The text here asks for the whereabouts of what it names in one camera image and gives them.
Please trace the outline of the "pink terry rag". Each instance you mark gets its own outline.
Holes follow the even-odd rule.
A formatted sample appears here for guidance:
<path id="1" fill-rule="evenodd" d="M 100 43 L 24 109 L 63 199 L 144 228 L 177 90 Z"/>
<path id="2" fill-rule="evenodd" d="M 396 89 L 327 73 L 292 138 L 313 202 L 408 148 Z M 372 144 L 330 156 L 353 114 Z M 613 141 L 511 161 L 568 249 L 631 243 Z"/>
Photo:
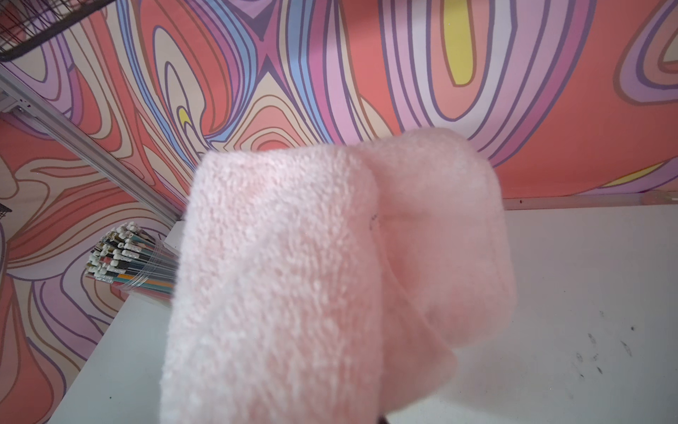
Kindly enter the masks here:
<path id="1" fill-rule="evenodd" d="M 501 187 L 447 129 L 206 154 L 163 423 L 374 423 L 448 383 L 517 303 Z"/>

